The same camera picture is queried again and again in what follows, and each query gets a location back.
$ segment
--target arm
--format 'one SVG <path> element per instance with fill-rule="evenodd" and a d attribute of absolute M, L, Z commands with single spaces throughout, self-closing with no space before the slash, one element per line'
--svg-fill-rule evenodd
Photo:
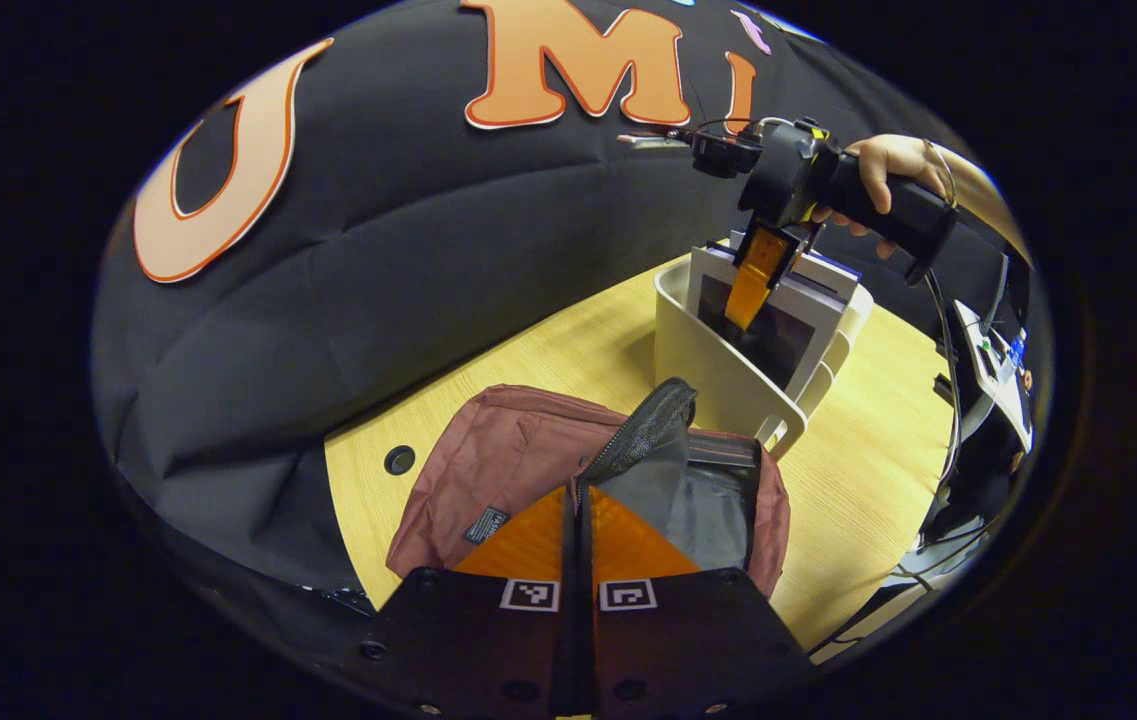
<path fill-rule="evenodd" d="M 1011 210 L 1003 202 L 1003 197 L 999 196 L 999 191 L 984 169 L 978 168 L 964 156 L 944 149 L 936 142 L 933 142 L 933 149 L 937 149 L 946 159 L 951 176 L 955 179 L 956 201 L 1006 238 L 1013 249 L 1016 249 L 1026 259 L 1026 263 L 1030 263 L 1030 254 L 1026 251 L 1024 240 L 1016 229 L 1016 221 L 1012 220 Z M 937 159 L 937 155 L 926 150 L 924 141 L 920 138 L 875 135 L 868 140 L 853 142 L 846 150 L 861 158 L 861 181 L 865 183 L 871 200 L 874 200 L 875 209 L 879 209 L 880 213 L 888 213 L 893 208 L 893 193 L 888 191 L 888 184 L 885 182 L 889 173 L 914 179 L 915 182 L 923 184 L 938 196 L 947 196 L 946 168 Z M 812 213 L 812 218 L 821 222 L 829 215 L 830 210 L 823 208 Z M 838 213 L 835 213 L 835 223 L 838 225 L 852 224 L 853 234 L 862 235 L 870 232 L 865 225 L 852 222 Z M 887 258 L 891 251 L 891 242 L 880 242 L 880 258 Z"/>

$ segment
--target bracelet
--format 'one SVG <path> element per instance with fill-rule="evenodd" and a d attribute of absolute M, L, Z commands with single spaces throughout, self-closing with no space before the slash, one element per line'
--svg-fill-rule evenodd
<path fill-rule="evenodd" d="M 951 173 L 951 167 L 946 163 L 946 156 L 941 155 L 941 151 L 933 146 L 932 140 L 924 138 L 924 155 L 927 155 L 929 150 L 932 150 L 933 155 L 937 155 L 937 159 L 941 162 L 941 167 L 946 169 L 946 179 L 948 181 L 946 204 L 949 205 L 951 208 L 955 208 L 956 201 L 958 200 L 955 196 L 955 174 Z"/>

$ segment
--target orange letter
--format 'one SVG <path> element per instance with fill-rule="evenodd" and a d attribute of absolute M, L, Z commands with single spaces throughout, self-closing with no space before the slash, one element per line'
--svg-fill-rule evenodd
<path fill-rule="evenodd" d="M 190 278 L 239 241 L 266 210 L 293 158 L 293 88 L 302 65 L 332 44 L 327 38 L 249 81 L 226 105 L 235 113 L 234 156 L 221 190 L 202 208 L 176 206 L 176 165 L 200 119 L 136 193 L 136 260 L 152 281 Z"/>
<path fill-rule="evenodd" d="M 755 65 L 750 65 L 750 61 L 738 53 L 733 53 L 731 50 L 724 53 L 724 58 L 728 58 L 728 64 L 732 67 L 732 100 L 728 102 L 731 105 L 731 108 L 728 108 L 728 115 L 724 115 L 724 117 L 748 118 L 750 117 L 752 89 L 755 86 Z M 728 129 L 729 135 L 737 135 L 745 127 L 746 119 L 724 123 L 724 129 Z"/>
<path fill-rule="evenodd" d="M 677 42 L 683 32 L 645 10 L 623 10 L 600 35 L 567 0 L 462 0 L 480 8 L 489 31 L 489 85 L 466 106 L 479 129 L 549 123 L 567 101 L 546 86 L 546 58 L 596 118 L 613 102 L 626 71 L 631 92 L 622 113 L 632 121 L 682 126 L 691 117 L 679 85 Z"/>

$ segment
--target hand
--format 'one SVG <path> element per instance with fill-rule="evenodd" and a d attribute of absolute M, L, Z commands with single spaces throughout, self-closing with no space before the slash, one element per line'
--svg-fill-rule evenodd
<path fill-rule="evenodd" d="M 874 202 L 875 210 L 880 214 L 888 214 L 893 210 L 893 192 L 888 190 L 888 174 L 894 176 L 905 176 L 912 179 L 928 190 L 932 190 L 938 196 L 946 197 L 946 169 L 935 159 L 932 152 L 928 152 L 924 141 L 916 136 L 905 135 L 875 135 L 853 142 L 844 147 L 850 155 L 861 158 L 861 182 L 865 184 L 866 192 L 870 192 L 870 200 Z M 812 212 L 814 222 L 823 222 L 830 217 L 829 208 L 818 208 Z M 870 227 L 846 217 L 846 215 L 835 213 L 835 224 L 850 225 L 850 231 L 856 237 L 862 237 L 870 232 Z M 896 245 L 887 240 L 880 240 L 875 248 L 875 254 L 880 260 L 887 260 Z"/>

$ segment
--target letter m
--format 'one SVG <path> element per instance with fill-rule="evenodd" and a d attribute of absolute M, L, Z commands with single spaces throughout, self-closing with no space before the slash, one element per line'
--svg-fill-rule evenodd
<path fill-rule="evenodd" d="M 489 41 L 487 91 L 466 106 L 479 129 L 530 126 L 555 121 L 568 102 L 546 85 L 550 60 L 592 117 L 613 102 L 626 71 L 631 92 L 622 113 L 645 123 L 682 126 L 683 102 L 677 42 L 683 32 L 645 10 L 623 10 L 600 35 L 567 0 L 460 0 L 484 10 Z"/>

